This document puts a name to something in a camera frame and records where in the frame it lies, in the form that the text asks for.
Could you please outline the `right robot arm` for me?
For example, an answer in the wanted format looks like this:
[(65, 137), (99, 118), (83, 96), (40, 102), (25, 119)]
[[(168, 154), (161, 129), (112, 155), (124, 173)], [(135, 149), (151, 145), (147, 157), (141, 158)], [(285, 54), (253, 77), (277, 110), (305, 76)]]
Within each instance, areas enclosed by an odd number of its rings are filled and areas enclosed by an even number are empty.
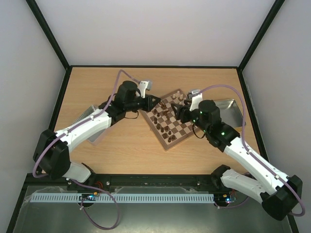
[(275, 220), (281, 221), (291, 214), (301, 200), (302, 180), (296, 175), (288, 176), (256, 153), (239, 132), (222, 121), (214, 101), (203, 100), (196, 109), (175, 103), (172, 108), (176, 119), (199, 128), (213, 147), (235, 159), (252, 175), (250, 178), (228, 166), (220, 166), (212, 178), (215, 189), (240, 191), (260, 203)]

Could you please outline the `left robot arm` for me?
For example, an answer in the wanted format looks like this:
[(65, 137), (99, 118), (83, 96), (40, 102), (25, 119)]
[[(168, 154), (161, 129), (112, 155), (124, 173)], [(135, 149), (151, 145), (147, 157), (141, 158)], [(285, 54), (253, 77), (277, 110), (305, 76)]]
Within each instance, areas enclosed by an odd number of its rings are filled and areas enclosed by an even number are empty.
[(151, 81), (136, 84), (124, 81), (115, 87), (115, 95), (102, 103), (88, 116), (56, 132), (45, 130), (41, 133), (34, 153), (35, 166), (33, 176), (39, 178), (37, 168), (44, 171), (44, 176), (55, 180), (61, 177), (84, 183), (91, 175), (91, 169), (70, 160), (70, 153), (82, 142), (125, 118), (128, 112), (142, 110), (150, 112), (160, 102), (160, 98), (146, 94), (152, 87)]

